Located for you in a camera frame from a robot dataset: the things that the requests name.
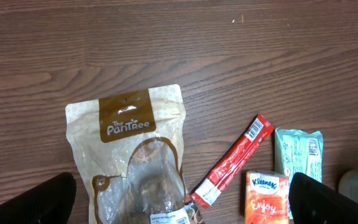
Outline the teal tissue packet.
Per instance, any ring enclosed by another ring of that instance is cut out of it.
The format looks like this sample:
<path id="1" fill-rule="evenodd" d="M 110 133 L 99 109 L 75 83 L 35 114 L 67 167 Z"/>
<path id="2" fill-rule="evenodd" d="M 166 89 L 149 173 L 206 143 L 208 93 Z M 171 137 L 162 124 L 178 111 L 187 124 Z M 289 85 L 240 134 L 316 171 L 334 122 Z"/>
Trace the teal tissue packet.
<path id="1" fill-rule="evenodd" d="M 275 172 L 291 182 L 297 172 L 323 181 L 323 134 L 298 129 L 275 130 Z"/>

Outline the white brown snack bag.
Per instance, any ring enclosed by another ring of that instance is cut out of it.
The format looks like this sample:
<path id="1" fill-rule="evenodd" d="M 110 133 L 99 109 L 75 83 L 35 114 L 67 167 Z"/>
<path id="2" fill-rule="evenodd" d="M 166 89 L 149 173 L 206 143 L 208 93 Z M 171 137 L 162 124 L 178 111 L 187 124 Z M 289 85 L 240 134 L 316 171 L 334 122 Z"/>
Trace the white brown snack bag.
<path id="1" fill-rule="evenodd" d="M 179 85 L 66 106 L 90 223 L 203 223 L 183 178 Z"/>

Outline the red white snack packet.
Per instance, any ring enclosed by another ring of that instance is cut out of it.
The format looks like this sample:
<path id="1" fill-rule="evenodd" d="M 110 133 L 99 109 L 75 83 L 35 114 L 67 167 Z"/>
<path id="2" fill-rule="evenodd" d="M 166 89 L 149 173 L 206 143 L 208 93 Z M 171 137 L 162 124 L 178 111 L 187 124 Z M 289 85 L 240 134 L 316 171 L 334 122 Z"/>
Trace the red white snack packet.
<path id="1" fill-rule="evenodd" d="M 270 121 L 258 114 L 248 129 L 195 188 L 191 194 L 192 199 L 201 207 L 209 208 L 273 130 Z"/>

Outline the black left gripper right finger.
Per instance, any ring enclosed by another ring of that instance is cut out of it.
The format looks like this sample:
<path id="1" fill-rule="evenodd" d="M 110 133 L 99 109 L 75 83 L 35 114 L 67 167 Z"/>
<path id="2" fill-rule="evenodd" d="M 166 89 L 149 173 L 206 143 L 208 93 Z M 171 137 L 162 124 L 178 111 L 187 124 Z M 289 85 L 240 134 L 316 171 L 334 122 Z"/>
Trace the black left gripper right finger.
<path id="1" fill-rule="evenodd" d="M 295 224 L 358 224 L 358 203 L 297 172 L 289 189 Z"/>

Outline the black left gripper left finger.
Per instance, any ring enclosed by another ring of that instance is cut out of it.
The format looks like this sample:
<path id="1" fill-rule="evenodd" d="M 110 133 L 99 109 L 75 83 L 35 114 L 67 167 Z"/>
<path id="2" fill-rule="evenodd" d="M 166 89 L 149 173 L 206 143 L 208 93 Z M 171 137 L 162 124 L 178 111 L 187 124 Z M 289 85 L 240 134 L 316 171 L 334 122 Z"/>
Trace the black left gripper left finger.
<path id="1" fill-rule="evenodd" d="M 0 224 L 66 224 L 76 198 L 76 180 L 69 172 L 0 205 Z"/>

